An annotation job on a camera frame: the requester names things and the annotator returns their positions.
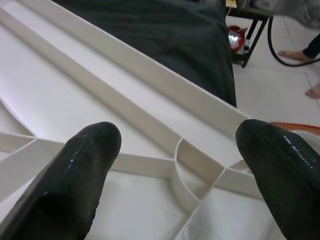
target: white tile floor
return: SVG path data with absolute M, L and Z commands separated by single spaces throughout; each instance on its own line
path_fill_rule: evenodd
M 227 16 L 226 23 L 245 28 L 251 21 Z M 275 17 L 272 31 L 276 51 L 303 49 L 319 34 L 287 17 Z M 265 121 L 320 126 L 320 100 L 305 95 L 320 81 L 320 63 L 298 68 L 278 63 L 267 44 L 267 27 L 246 68 L 234 64 L 233 72 L 241 111 Z

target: black hose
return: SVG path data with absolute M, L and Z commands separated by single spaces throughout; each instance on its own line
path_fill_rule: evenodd
M 268 24 L 268 31 L 267 31 L 267 38 L 268 38 L 268 44 L 269 44 L 270 51 L 271 51 L 272 55 L 274 56 L 274 58 L 275 58 L 279 63 L 281 63 L 282 65 L 288 66 L 288 67 L 302 67 L 302 66 L 314 64 L 314 63 L 317 63 L 317 62 L 320 61 L 320 58 L 319 58 L 319 59 L 316 59 L 316 60 L 313 60 L 313 61 L 309 61 L 309 62 L 305 62 L 305 63 L 299 63 L 299 64 L 290 64 L 290 63 L 287 63 L 287 62 L 285 62 L 285 61 L 282 61 L 282 60 L 278 57 L 278 55 L 276 54 L 275 49 L 274 49 L 274 46 L 273 46 L 273 44 L 272 44 L 271 31 L 272 31 L 272 23 L 273 23 L 273 21 L 274 21 L 274 17 L 273 17 L 273 16 L 270 16 L 269 24 Z

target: human foot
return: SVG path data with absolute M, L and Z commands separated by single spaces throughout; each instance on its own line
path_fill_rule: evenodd
M 288 59 L 294 59 L 299 60 L 302 62 L 310 62 L 312 61 L 312 58 L 306 56 L 303 51 L 280 51 L 278 53 L 280 56 L 288 58 Z
M 306 91 L 305 95 L 311 99 L 320 99 L 320 82 Z

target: person's leg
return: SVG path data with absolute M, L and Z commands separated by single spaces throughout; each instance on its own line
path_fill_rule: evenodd
M 320 53 L 320 34 L 310 42 L 309 46 L 303 50 L 304 55 L 314 59 Z
M 305 93 L 311 99 L 320 99 L 320 82 Z
M 280 56 L 299 60 L 302 62 L 312 61 L 320 53 L 320 34 L 310 42 L 309 46 L 303 51 L 280 51 L 278 54 Z

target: dark pants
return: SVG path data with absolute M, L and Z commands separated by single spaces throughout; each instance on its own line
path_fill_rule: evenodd
M 303 50 L 304 55 L 314 59 L 320 53 L 320 34 L 310 42 L 309 46 Z

